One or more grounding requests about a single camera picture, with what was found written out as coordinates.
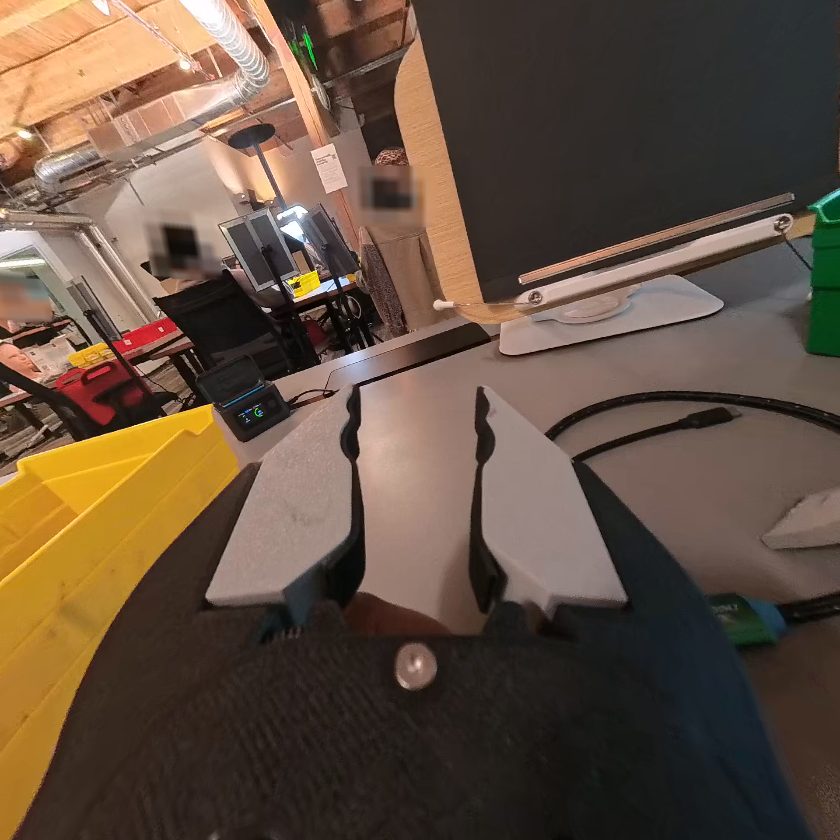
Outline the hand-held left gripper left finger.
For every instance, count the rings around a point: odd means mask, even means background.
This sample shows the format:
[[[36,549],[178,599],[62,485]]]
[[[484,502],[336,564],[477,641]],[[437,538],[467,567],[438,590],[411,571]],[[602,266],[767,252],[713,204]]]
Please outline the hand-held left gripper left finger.
[[[361,389],[348,385],[260,461],[206,590],[214,607],[345,607],[365,573]]]

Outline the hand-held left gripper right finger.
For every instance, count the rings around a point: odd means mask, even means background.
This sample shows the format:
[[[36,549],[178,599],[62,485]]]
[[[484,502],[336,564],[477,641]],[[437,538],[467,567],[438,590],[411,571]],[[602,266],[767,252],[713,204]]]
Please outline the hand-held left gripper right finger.
[[[488,616],[504,602],[621,610],[627,594],[572,458],[488,386],[476,389],[469,582]]]

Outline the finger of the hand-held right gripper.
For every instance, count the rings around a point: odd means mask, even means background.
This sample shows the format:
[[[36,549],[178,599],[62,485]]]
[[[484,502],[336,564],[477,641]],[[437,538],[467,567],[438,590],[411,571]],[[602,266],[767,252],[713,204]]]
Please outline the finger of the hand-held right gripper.
[[[805,550],[839,544],[839,492],[817,492],[797,502],[761,538],[772,550]]]

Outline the black charger with screen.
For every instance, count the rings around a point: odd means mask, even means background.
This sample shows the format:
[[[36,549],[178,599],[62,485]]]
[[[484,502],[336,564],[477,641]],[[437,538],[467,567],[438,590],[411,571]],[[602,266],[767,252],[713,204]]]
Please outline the black charger with screen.
[[[248,442],[291,416],[276,385],[249,355],[220,364],[196,377],[200,393],[240,442]]]

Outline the yellow plastic bin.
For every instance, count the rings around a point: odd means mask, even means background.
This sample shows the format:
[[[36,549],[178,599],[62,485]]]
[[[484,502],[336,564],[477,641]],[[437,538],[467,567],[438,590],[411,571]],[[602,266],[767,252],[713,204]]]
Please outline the yellow plastic bin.
[[[24,458],[2,484],[2,838],[120,608],[237,473],[204,406]]]

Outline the black office chair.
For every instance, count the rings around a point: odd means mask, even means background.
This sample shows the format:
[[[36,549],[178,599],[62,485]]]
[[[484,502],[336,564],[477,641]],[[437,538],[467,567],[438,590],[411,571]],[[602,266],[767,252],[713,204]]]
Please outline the black office chair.
[[[250,297],[229,269],[154,298],[193,343],[207,370],[247,355],[269,381],[300,370],[298,343]]]

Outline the white monitor stand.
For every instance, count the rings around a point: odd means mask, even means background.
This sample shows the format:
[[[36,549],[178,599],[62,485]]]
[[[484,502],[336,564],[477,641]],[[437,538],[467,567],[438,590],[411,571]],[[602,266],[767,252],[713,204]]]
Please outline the white monitor stand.
[[[535,354],[711,317],[724,303],[687,279],[696,264],[782,239],[794,223],[781,213],[617,267],[543,282],[514,300],[520,315],[501,324],[499,351]]]

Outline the red bag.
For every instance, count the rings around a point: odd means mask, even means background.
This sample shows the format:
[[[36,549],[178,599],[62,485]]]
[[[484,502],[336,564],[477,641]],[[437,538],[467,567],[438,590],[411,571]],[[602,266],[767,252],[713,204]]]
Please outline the red bag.
[[[54,390],[84,410],[102,432],[117,431],[157,418],[151,389],[118,361],[105,361],[61,375]]]

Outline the green plastic bin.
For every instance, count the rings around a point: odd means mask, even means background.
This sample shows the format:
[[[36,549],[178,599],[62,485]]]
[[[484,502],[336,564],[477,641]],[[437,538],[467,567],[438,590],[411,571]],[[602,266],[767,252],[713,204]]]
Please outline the green plastic bin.
[[[812,232],[811,310],[806,351],[839,357],[839,190],[810,205]]]

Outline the red box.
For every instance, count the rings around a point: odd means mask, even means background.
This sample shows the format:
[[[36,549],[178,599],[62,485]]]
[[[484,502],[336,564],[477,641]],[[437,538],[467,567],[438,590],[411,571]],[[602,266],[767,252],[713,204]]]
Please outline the red box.
[[[126,359],[133,359],[147,352],[163,348],[167,343],[177,340],[182,331],[169,318],[163,318],[126,332],[121,340],[113,342],[113,347]]]

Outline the light panel on stand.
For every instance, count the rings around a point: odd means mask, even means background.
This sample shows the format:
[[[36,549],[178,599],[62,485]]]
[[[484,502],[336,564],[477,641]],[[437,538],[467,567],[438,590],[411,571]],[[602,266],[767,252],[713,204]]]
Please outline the light panel on stand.
[[[299,219],[299,223],[306,240],[315,249],[332,277],[347,277],[360,269],[354,252],[321,204],[310,208],[305,216]]]
[[[271,208],[222,222],[218,228],[256,292],[299,276],[298,263]]]

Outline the rounded wooden panel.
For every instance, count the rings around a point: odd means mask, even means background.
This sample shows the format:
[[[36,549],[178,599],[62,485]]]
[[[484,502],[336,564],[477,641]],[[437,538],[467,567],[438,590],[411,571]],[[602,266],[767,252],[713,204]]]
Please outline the rounded wooden panel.
[[[440,122],[424,45],[416,35],[395,78],[395,115],[409,164],[421,183],[427,238],[444,301],[476,323],[501,324],[508,306],[483,301]]]

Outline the white paper sign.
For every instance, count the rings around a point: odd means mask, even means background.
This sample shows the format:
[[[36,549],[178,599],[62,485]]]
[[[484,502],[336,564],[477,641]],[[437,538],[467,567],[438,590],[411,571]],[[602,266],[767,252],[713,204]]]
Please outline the white paper sign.
[[[310,152],[316,166],[323,191],[327,194],[336,193],[349,186],[334,143],[328,143]]]

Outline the black floor lamp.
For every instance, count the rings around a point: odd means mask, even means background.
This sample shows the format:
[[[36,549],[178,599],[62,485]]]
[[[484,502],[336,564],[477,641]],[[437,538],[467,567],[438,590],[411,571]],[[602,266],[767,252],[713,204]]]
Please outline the black floor lamp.
[[[266,175],[266,179],[274,193],[275,205],[283,212],[288,210],[288,204],[281,193],[277,179],[270,168],[263,145],[277,135],[275,127],[268,123],[258,122],[230,134],[227,145],[236,151],[251,150],[255,153],[259,164]]]

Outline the silver ventilation duct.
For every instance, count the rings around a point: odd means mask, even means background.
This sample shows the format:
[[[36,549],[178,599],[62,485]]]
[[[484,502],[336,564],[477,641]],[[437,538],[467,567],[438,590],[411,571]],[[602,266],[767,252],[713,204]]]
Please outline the silver ventilation duct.
[[[48,154],[34,165],[34,185],[19,199],[35,204],[59,194],[64,182],[110,161],[132,161],[162,144],[201,130],[243,108],[268,85],[267,57],[221,1],[181,5],[235,63],[236,72],[183,88],[93,127],[85,142]]]

